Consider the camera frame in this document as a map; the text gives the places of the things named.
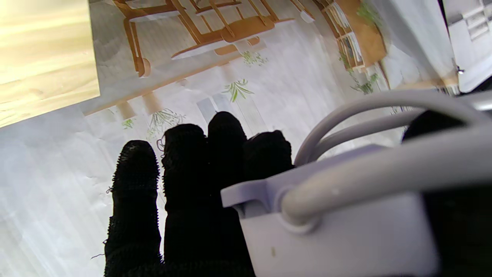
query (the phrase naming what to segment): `black object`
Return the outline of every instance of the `black object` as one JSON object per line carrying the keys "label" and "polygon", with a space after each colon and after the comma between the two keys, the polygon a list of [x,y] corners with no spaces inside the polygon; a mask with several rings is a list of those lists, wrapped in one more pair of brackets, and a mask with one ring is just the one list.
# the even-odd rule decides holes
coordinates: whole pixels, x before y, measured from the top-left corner
{"label": "black object", "polygon": [[168,215],[163,260],[154,152],[145,141],[124,146],[111,189],[106,277],[254,276],[237,212],[222,208],[220,190],[293,168],[291,146],[280,131],[247,140],[239,121],[227,112],[215,115],[208,134],[183,124],[164,135]]}

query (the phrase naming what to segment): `chair leg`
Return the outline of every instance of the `chair leg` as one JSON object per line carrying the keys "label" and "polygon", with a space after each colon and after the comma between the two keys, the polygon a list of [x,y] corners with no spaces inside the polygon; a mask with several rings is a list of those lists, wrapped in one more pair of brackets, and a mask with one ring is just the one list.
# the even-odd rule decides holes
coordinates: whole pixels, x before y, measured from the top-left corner
{"label": "chair leg", "polygon": [[142,57],[142,52],[140,51],[140,43],[137,36],[137,25],[134,22],[130,22],[133,35],[135,37],[135,45],[137,46],[137,56]]}
{"label": "chair leg", "polygon": [[126,37],[128,38],[128,44],[130,45],[131,55],[133,57],[133,63],[135,64],[135,71],[138,72],[137,53],[135,51],[135,42],[133,40],[133,34],[130,28],[130,21],[125,18],[123,20],[123,26],[126,33]]}

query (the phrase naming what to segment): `white plastic handle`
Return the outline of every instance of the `white plastic handle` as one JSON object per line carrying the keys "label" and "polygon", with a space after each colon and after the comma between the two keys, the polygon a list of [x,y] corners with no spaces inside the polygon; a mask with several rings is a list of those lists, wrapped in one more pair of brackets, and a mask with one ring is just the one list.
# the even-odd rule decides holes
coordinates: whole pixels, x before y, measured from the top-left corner
{"label": "white plastic handle", "polygon": [[357,125],[347,127],[343,130],[335,132],[326,138],[322,139],[314,148],[310,155],[308,163],[316,161],[326,151],[344,142],[360,138],[363,136],[379,133],[385,130],[403,127],[414,120],[422,110],[413,110],[389,115],[378,119],[373,119]]}
{"label": "white plastic handle", "polygon": [[433,90],[405,90],[371,94],[337,108],[318,123],[302,143],[294,162],[295,165],[306,164],[319,141],[343,120],[364,111],[389,106],[426,108],[449,115],[469,125],[491,121],[486,114],[475,110],[470,105]]}
{"label": "white plastic handle", "polygon": [[492,123],[416,138],[315,174],[282,199],[304,225],[321,212],[405,191],[490,184]]}

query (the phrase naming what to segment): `wooden chair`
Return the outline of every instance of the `wooden chair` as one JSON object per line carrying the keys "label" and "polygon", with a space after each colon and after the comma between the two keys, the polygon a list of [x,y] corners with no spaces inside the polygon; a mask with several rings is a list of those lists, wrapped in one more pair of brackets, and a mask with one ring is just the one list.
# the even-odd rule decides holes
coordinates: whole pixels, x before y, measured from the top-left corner
{"label": "wooden chair", "polygon": [[260,0],[269,13],[268,16],[263,16],[260,14],[256,5],[251,0],[248,0],[251,6],[256,11],[257,16],[244,18],[239,8],[236,7],[236,10],[241,19],[229,24],[225,21],[219,8],[224,6],[239,5],[241,4],[241,2],[233,0],[231,2],[216,4],[215,0],[202,0],[208,1],[209,6],[199,6],[193,0],[190,0],[192,5],[195,7],[197,14],[213,9],[224,24],[223,29],[213,31],[205,17],[201,15],[202,20],[210,31],[209,33],[202,34],[197,29],[184,8],[179,5],[179,0],[171,1],[177,7],[180,15],[182,16],[183,23],[186,25],[191,36],[195,39],[195,42],[197,43],[193,47],[187,48],[174,54],[172,56],[172,59],[191,57],[212,50],[214,50],[215,53],[218,55],[233,53],[237,51],[237,48],[232,43],[239,40],[247,39],[250,45],[256,45],[260,42],[260,38],[255,36],[255,34],[271,30],[275,27],[275,24],[294,20],[293,18],[279,19],[273,9],[268,5],[266,0]]}
{"label": "wooden chair", "polygon": [[299,1],[299,0],[290,0],[296,9],[300,11],[301,13],[301,18],[307,22],[307,23],[312,23],[314,22],[314,16],[309,12],[309,10],[304,7],[304,5]]}
{"label": "wooden chair", "polygon": [[125,16],[123,26],[130,45],[135,70],[139,77],[148,77],[151,73],[151,64],[149,60],[142,57],[140,43],[137,36],[136,22],[156,20],[171,16],[179,16],[180,12],[176,9],[171,0],[165,0],[165,5],[146,7],[146,8],[131,8],[129,0],[113,0],[114,4]]}
{"label": "wooden chair", "polygon": [[[208,0],[201,0],[201,1],[200,0],[199,1],[189,0],[189,1],[193,5],[193,7],[195,7],[196,15],[200,15],[203,12],[206,12],[206,11],[213,9],[212,6],[209,4]],[[220,8],[220,7],[234,6],[234,5],[239,5],[239,4],[241,4],[240,1],[232,0],[232,1],[225,1],[222,3],[217,3],[217,7]]]}

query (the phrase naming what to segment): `wooden table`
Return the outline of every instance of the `wooden table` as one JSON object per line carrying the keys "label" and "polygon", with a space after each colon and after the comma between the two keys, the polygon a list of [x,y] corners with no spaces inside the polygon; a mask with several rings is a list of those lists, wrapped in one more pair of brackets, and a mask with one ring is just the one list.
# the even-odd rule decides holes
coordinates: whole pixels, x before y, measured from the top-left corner
{"label": "wooden table", "polygon": [[87,0],[4,1],[0,127],[99,96]]}

